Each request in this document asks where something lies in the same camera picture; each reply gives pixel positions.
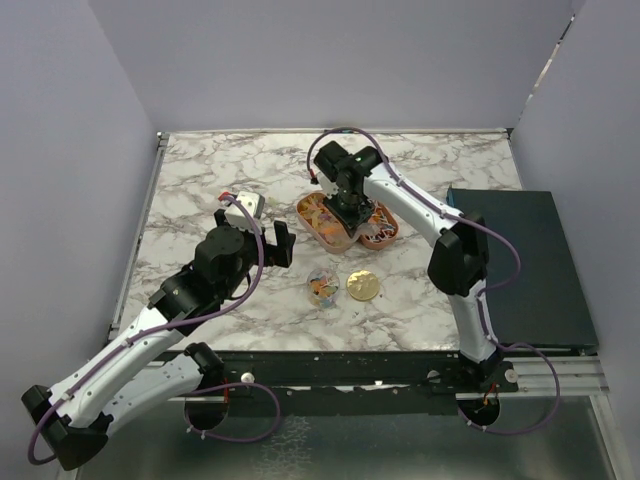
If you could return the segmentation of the pink tray of gummy candies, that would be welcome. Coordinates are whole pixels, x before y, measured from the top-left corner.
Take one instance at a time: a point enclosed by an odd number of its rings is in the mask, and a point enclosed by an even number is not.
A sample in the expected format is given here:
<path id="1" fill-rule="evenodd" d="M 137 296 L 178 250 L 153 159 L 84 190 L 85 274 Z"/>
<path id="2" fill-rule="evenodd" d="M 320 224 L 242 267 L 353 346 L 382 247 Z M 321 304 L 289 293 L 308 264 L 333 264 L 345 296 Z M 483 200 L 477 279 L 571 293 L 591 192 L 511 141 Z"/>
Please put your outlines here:
<path id="1" fill-rule="evenodd" d="M 343 225 L 324 204 L 322 192 L 312 192 L 302 197 L 296 205 L 296 214 L 301 225 L 328 253 L 346 252 L 357 241 L 349 236 Z"/>

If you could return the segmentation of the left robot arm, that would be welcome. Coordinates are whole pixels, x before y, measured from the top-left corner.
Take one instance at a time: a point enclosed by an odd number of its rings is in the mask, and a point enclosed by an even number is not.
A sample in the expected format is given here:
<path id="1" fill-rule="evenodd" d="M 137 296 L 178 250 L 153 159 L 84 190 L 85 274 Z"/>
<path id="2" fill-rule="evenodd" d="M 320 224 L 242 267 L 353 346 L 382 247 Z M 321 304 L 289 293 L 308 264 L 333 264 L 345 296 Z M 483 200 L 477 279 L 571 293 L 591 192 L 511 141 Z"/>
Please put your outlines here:
<path id="1" fill-rule="evenodd" d="M 204 322 L 231 312 L 258 285 L 266 267 L 288 268 L 295 234 L 274 224 L 276 241 L 256 225 L 222 222 L 197 245 L 193 261 L 167 278 L 137 318 L 95 357 L 51 387 L 34 385 L 21 401 L 35 423 L 27 458 L 58 461 L 74 470 L 93 457 L 124 425 L 147 410 L 189 394 L 227 393 L 225 366 L 205 343 L 191 343 L 157 370 L 148 365 Z M 35 455 L 43 439 L 50 458 Z"/>

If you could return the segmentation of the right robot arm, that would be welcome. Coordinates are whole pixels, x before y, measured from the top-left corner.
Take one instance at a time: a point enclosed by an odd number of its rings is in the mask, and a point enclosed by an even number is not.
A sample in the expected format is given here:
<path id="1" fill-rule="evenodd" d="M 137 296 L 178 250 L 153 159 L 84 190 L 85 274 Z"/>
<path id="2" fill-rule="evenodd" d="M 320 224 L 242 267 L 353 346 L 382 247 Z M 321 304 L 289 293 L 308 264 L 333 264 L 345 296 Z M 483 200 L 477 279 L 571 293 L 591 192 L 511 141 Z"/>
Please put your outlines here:
<path id="1" fill-rule="evenodd" d="M 307 153 L 311 182 L 347 234 L 360 233 L 376 204 L 397 214 L 429 244 L 431 283 L 449 299 L 459 335 L 459 378 L 469 390 L 491 384 L 501 361 L 495 345 L 484 288 L 489 248 L 484 218 L 466 216 L 435 199 L 399 173 L 376 146 L 349 153 L 331 141 Z"/>

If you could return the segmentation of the clear plastic scoop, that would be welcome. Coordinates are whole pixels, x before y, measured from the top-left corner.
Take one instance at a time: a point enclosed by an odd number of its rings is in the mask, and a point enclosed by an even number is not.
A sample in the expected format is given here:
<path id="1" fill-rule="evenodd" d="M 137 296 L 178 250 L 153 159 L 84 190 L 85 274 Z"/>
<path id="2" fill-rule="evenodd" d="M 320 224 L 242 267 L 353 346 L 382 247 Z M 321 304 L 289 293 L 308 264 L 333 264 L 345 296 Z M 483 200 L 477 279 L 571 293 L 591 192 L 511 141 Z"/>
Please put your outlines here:
<path id="1" fill-rule="evenodd" d="M 379 234 L 380 228 L 376 222 L 369 220 L 361 224 L 356 230 L 356 236 L 362 241 L 373 243 Z"/>

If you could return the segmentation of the pink tray of lollipops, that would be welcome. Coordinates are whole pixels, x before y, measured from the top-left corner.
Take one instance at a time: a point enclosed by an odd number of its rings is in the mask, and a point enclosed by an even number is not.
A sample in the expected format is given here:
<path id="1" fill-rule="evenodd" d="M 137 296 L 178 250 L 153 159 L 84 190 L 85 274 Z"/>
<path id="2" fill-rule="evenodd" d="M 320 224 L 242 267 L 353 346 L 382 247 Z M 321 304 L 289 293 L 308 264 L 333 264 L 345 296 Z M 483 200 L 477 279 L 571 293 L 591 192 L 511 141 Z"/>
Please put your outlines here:
<path id="1" fill-rule="evenodd" d="M 375 210 L 369 220 L 379 225 L 380 231 L 373 243 L 362 241 L 359 242 L 369 250 L 383 250 L 394 243 L 399 233 L 399 226 L 392 213 L 381 203 L 375 203 Z"/>

